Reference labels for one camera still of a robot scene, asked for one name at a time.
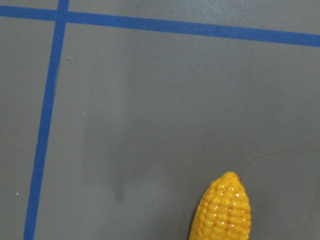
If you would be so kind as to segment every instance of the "blue tape strip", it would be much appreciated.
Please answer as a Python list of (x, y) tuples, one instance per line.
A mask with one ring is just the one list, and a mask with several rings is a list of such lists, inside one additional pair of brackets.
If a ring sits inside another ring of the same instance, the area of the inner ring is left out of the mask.
[(57, 17), (57, 11), (49, 10), (49, 9), (37, 9), (37, 8), (0, 5), (0, 16), (22, 18), (22, 19), (55, 21)]
[(55, 100), (56, 79), (58, 75), (59, 63), (64, 42), (68, 5), (69, 0), (59, 0), (58, 9), (56, 11), (56, 22), (53, 33), (53, 42), (51, 47), (51, 55), (40, 118), (38, 142), (35, 150), (28, 207), (25, 218), (23, 235), (24, 240), (33, 240), (35, 236), (41, 185), (50, 132), (51, 116)]
[(190, 34), (228, 39), (320, 47), (320, 35), (247, 27), (102, 15), (72, 11), (68, 12), (67, 22), (176, 34)]

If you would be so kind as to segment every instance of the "yellow corn cob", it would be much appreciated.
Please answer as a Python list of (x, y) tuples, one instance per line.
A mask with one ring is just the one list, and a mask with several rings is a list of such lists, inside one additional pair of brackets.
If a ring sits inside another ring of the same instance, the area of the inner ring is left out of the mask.
[(197, 207), (189, 240), (248, 240), (251, 207), (234, 172), (213, 181)]

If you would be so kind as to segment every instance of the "vertical blue line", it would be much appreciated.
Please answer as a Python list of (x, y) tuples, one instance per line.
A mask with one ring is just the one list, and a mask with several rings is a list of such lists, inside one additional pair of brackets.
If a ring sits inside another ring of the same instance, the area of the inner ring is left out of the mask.
[(35, 150), (29, 200), (25, 217), (23, 234), (24, 240), (33, 240), (35, 237), (41, 185), (46, 162), (51, 117), (55, 100), (56, 80), (64, 42), (68, 6), (69, 0), (59, 0), (56, 11), (51, 55), (38, 132), (38, 142)]

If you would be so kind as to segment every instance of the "gray floor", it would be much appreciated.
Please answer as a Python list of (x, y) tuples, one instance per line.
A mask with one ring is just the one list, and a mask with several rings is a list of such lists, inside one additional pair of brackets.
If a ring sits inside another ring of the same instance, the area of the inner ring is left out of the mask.
[[(19, 2), (0, 5), (57, 6)], [(317, 1), (154, 4), (69, 9), (320, 34)], [(53, 28), (0, 17), (1, 239), (23, 237)], [(67, 23), (35, 239), (187, 240), (234, 171), (251, 240), (318, 240), (319, 63), (315, 47)]]

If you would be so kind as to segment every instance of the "blue tape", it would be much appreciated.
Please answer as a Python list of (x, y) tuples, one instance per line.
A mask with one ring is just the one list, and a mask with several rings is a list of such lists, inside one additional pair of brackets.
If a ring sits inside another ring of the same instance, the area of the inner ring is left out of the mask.
[(57, 11), (49, 10), (49, 9), (37, 9), (37, 8), (0, 5), (0, 16), (21, 18), (21, 19), (55, 21), (57, 17)]
[(35, 150), (28, 207), (25, 218), (23, 235), (24, 240), (33, 240), (35, 236), (41, 185), (50, 132), (51, 116), (55, 100), (56, 80), (64, 42), (68, 5), (69, 0), (59, 0), (58, 9), (56, 11), (56, 22), (53, 33), (51, 55), (38, 132), (38, 142)]
[(156, 32), (320, 47), (320, 35), (247, 27), (68, 12), (67, 22)]

